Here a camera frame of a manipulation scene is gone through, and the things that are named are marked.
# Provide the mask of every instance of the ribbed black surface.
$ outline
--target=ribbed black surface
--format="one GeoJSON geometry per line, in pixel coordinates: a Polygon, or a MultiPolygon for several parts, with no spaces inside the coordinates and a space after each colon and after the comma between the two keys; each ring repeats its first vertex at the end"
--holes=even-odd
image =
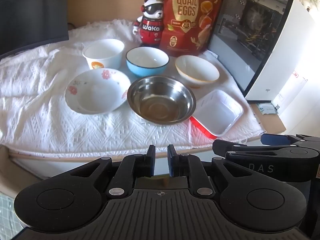
{"type": "Polygon", "coordinates": [[[296,228],[277,234],[244,230],[229,222],[211,200],[188,190],[135,189],[124,199],[111,200],[89,225],[62,234],[23,230],[16,240],[307,240],[296,228]]]}

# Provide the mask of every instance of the black goggles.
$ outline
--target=black goggles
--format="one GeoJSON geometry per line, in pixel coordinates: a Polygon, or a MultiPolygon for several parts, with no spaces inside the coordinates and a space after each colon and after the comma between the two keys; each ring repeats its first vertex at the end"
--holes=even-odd
{"type": "Polygon", "coordinates": [[[163,10],[162,3],[154,3],[146,6],[146,12],[148,14],[154,14],[156,11],[163,10]]]}

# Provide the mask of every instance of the white cloth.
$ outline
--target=white cloth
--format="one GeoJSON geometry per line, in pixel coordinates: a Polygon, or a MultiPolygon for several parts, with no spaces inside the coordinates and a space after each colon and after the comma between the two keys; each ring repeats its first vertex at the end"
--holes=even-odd
{"type": "MultiPolygon", "coordinates": [[[[0,143],[13,152],[40,157],[99,157],[146,153],[149,144],[166,151],[209,147],[205,137],[187,120],[173,126],[159,126],[140,119],[126,102],[106,115],[81,115],[71,111],[64,98],[67,85],[89,70],[82,49],[91,41],[116,38],[125,43],[123,66],[131,81],[136,77],[125,65],[125,52],[139,45],[132,34],[132,22],[99,22],[69,32],[69,41],[27,50],[0,62],[0,143]]],[[[202,56],[210,61],[212,54],[202,56]]],[[[244,108],[243,116],[223,139],[241,141],[263,130],[253,116],[230,74],[219,67],[220,78],[212,86],[193,90],[196,98],[219,88],[244,108]]],[[[174,59],[165,74],[178,77],[174,59]]]]}

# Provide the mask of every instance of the blue bowl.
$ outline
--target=blue bowl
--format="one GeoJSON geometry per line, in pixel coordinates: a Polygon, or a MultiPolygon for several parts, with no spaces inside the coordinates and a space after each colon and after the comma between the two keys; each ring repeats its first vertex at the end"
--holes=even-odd
{"type": "Polygon", "coordinates": [[[161,74],[169,62],[169,56],[160,49],[137,47],[126,54],[127,66],[139,77],[161,74]]]}

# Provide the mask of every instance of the white bowl with orange rim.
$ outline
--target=white bowl with orange rim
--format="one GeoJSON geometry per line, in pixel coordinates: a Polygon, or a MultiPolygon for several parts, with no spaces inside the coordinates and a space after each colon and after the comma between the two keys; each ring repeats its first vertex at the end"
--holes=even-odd
{"type": "Polygon", "coordinates": [[[86,58],[90,69],[113,68],[121,66],[124,43],[116,39],[103,39],[86,46],[82,55],[86,58]]]}
{"type": "Polygon", "coordinates": [[[191,88],[212,84],[220,76],[218,69],[213,64],[196,56],[184,55],[177,57],[175,65],[180,76],[191,88]]]}

